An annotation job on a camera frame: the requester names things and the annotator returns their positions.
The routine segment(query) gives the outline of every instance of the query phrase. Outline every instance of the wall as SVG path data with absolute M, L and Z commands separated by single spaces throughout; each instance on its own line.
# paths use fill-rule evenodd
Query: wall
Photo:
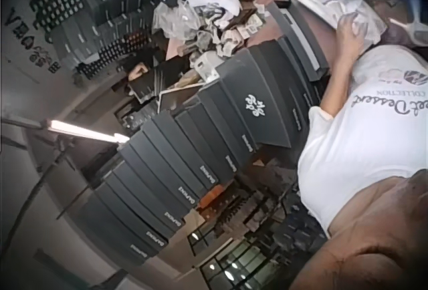
M 58 62 L 56 52 L 44 33 L 33 27 L 34 19 L 29 0 L 1 0 L 1 109 L 41 120 L 61 112 L 80 90 L 71 71 L 53 68 Z M 24 31 L 25 26 L 28 32 L 20 36 L 18 29 Z M 30 57 L 38 58 L 32 62 Z M 51 66 L 43 59 L 51 60 Z

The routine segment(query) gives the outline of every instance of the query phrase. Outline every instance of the ceiling light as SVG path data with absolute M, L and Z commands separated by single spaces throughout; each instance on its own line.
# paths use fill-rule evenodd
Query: ceiling light
M 233 275 L 229 271 L 225 271 L 225 275 L 230 281 L 235 280 L 235 278 L 233 277 Z
M 49 126 L 47 127 L 49 131 L 79 136 L 81 138 L 91 138 L 93 140 L 100 140 L 111 143 L 125 143 L 129 141 L 129 137 L 115 133 L 113 135 L 107 135 L 104 133 L 99 133 L 95 131 L 88 130 L 87 128 L 81 128 L 72 124 L 64 123 L 61 121 L 53 120 L 50 121 Z
M 117 143 L 127 143 L 129 141 L 128 136 L 121 135 L 119 133 L 114 133 L 114 137 L 116 138 Z

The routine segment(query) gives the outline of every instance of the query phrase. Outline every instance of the person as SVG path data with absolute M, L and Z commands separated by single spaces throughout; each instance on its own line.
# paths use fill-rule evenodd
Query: person
M 428 289 L 428 64 L 408 49 L 365 53 L 356 14 L 298 164 L 302 202 L 329 240 L 292 290 Z
M 146 67 L 146 64 L 138 63 L 128 74 L 128 81 L 131 82 L 133 80 L 136 80 L 137 78 L 141 77 L 144 73 L 147 73 L 147 72 L 148 72 L 148 68 Z

